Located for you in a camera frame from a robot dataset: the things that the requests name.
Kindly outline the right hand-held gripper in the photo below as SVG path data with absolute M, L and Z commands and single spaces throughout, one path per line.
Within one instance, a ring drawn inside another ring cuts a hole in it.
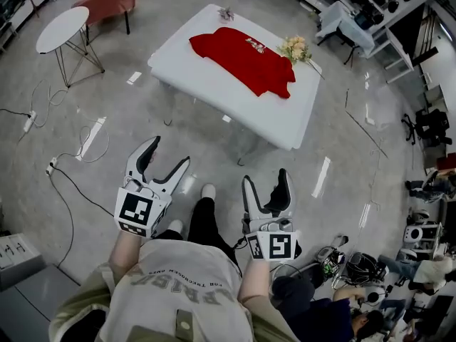
M 262 207 L 250 176 L 242 180 L 244 211 L 243 234 L 253 260 L 291 261 L 297 257 L 299 233 L 294 230 L 292 216 L 296 209 L 296 193 L 289 173 L 281 168 L 278 183 Z

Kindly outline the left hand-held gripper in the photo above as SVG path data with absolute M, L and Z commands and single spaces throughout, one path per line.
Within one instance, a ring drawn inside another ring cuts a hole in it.
M 156 235 L 157 228 L 170 206 L 170 196 L 190 166 L 190 157 L 180 160 L 162 180 L 145 183 L 144 171 L 157 149 L 161 137 L 143 142 L 129 156 L 124 186 L 118 189 L 114 220 L 118 229 L 146 239 Z

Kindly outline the red t-shirt with print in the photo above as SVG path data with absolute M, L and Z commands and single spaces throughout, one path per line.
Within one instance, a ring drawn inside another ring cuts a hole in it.
M 271 92 L 290 98 L 288 84 L 296 81 L 291 61 L 255 38 L 230 27 L 189 38 L 193 51 L 208 58 L 248 87 L 256 96 Z

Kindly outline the person's left forearm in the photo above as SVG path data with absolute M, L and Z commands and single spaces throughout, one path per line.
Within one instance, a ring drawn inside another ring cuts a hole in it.
M 119 231 L 109 265 L 114 273 L 123 276 L 139 261 L 142 237 L 125 231 Z

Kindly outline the person's right forearm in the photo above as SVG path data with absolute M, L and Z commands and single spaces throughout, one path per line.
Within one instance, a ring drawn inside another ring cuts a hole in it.
M 242 284 L 238 293 L 241 305 L 247 306 L 250 299 L 261 301 L 262 306 L 274 307 L 269 299 L 269 262 L 263 259 L 250 259 L 244 271 Z

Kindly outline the white round helmet device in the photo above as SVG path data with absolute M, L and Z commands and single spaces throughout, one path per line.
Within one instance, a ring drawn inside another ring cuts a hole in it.
M 416 244 L 423 237 L 423 228 L 420 225 L 408 225 L 404 230 L 403 242 L 406 244 Z

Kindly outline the yellow artificial flower bouquet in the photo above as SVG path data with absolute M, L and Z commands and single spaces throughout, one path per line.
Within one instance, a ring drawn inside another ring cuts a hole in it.
M 317 74 L 324 80 L 323 75 L 316 64 L 312 61 L 312 54 L 309 49 L 309 45 L 306 43 L 304 37 L 293 36 L 291 38 L 286 37 L 281 44 L 277 47 L 277 52 L 287 58 L 292 65 L 297 63 L 305 63 L 312 67 Z

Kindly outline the small white drawer organizer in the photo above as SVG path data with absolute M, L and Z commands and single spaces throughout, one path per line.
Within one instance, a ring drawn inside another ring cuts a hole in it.
M 0 237 L 0 291 L 45 268 L 42 254 L 25 234 Z

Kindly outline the white oval side table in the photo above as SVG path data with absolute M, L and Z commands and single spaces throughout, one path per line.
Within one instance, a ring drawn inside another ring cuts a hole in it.
M 103 64 L 88 40 L 88 32 L 83 32 L 83 28 L 88 28 L 86 24 L 88 17 L 89 9 L 84 6 L 77 6 L 66 10 L 54 18 L 44 30 L 42 30 L 36 42 L 36 52 L 39 55 L 55 54 L 64 85 L 67 88 L 70 88 L 74 84 L 84 81 L 97 73 L 105 73 Z M 67 75 L 63 59 L 64 46 L 69 47 L 80 56 L 79 61 L 70 76 Z M 83 60 L 91 63 L 98 71 L 75 81 L 75 75 Z

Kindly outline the pink artificial flower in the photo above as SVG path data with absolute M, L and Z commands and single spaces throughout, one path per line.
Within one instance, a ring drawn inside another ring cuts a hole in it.
M 219 14 L 219 20 L 223 24 L 228 24 L 230 21 L 234 20 L 235 14 L 228 6 L 226 8 L 220 8 L 217 13 Z

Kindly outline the black office chair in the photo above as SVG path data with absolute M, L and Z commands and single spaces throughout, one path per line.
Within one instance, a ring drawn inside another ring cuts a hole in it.
M 416 144 L 416 138 L 424 141 L 425 147 L 437 147 L 439 145 L 451 145 L 452 139 L 446 136 L 450 128 L 447 114 L 438 109 L 429 113 L 419 110 L 415 116 L 415 122 L 405 113 L 401 122 L 407 125 L 409 134 L 406 138 L 412 145 Z

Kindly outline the grey cabinet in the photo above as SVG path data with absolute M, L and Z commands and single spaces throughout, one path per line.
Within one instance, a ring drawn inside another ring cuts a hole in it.
M 54 265 L 0 291 L 0 342 L 48 342 L 59 306 L 79 287 Z

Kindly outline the table with light blue cloth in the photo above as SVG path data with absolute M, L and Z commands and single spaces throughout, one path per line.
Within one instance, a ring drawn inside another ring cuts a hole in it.
M 337 1 L 323 10 L 319 15 L 320 28 L 316 33 L 316 38 L 321 38 L 320 43 L 326 38 L 336 35 L 339 31 L 343 37 L 354 43 L 355 47 L 363 50 L 363 55 L 367 58 L 375 47 L 373 36 L 364 31 L 355 19 L 346 11 L 345 6 Z

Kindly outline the white glass-door cabinet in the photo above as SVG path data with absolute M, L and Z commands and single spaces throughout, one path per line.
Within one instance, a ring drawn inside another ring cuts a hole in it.
M 398 40 L 398 38 L 392 33 L 389 28 L 385 28 L 385 31 L 380 34 L 380 36 L 386 36 L 386 40 L 382 42 L 380 45 L 376 45 L 375 48 L 366 56 L 367 59 L 374 57 L 377 53 L 384 50 L 385 48 L 391 46 L 396 53 L 397 58 L 392 62 L 389 63 L 387 66 L 384 67 L 385 71 L 390 70 L 391 68 L 399 65 L 404 64 L 405 68 L 397 73 L 395 76 L 386 79 L 387 84 L 394 83 L 398 79 L 406 76 L 407 74 L 414 71 L 414 66 L 410 55 L 405 52 L 402 43 Z

